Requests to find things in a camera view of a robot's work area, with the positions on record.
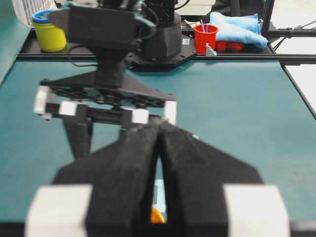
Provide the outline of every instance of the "yellow jar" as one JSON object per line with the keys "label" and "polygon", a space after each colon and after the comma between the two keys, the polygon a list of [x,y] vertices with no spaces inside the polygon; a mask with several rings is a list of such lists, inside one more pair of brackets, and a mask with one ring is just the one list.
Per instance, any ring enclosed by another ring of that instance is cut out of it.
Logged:
{"label": "yellow jar", "polygon": [[48,23],[48,19],[43,20],[35,18],[35,16],[39,17],[39,15],[47,14],[47,12],[48,11],[46,10],[35,13],[33,15],[32,26],[35,28],[39,46],[43,51],[59,51],[66,47],[65,32],[62,29]]}

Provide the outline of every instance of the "orange object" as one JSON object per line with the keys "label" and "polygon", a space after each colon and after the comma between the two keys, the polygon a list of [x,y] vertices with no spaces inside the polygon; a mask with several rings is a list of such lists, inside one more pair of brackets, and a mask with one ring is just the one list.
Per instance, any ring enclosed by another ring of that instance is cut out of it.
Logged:
{"label": "orange object", "polygon": [[244,43],[239,42],[227,42],[227,41],[216,41],[216,50],[223,51],[226,49],[230,50],[243,50],[245,48]]}
{"label": "orange object", "polygon": [[231,50],[242,50],[245,48],[244,43],[228,42],[228,48]]}
{"label": "orange object", "polygon": [[150,216],[150,222],[153,224],[164,224],[164,218],[162,214],[152,207],[152,214]]}
{"label": "orange object", "polygon": [[225,50],[227,48],[227,41],[216,41],[216,50]]}

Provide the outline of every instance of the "small white label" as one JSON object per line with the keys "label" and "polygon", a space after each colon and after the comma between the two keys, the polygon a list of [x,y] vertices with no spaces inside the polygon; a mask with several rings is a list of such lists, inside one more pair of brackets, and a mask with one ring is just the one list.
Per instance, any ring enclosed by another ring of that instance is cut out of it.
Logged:
{"label": "small white label", "polygon": [[190,39],[183,39],[182,40],[182,45],[189,45],[190,44]]}

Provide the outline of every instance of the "metal bracket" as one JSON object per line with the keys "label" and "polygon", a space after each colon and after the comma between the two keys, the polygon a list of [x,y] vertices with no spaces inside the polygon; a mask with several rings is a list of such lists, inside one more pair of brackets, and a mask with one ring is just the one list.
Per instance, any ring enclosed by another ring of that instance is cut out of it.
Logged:
{"label": "metal bracket", "polygon": [[206,44],[206,56],[217,57],[217,52],[215,52],[208,43]]}

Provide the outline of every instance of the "blue lid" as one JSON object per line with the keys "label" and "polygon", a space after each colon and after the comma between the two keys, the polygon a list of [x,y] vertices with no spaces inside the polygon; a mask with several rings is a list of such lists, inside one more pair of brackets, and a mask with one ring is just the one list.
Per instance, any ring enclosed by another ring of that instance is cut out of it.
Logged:
{"label": "blue lid", "polygon": [[48,14],[51,12],[52,10],[38,11],[33,14],[32,21],[38,24],[48,24]]}

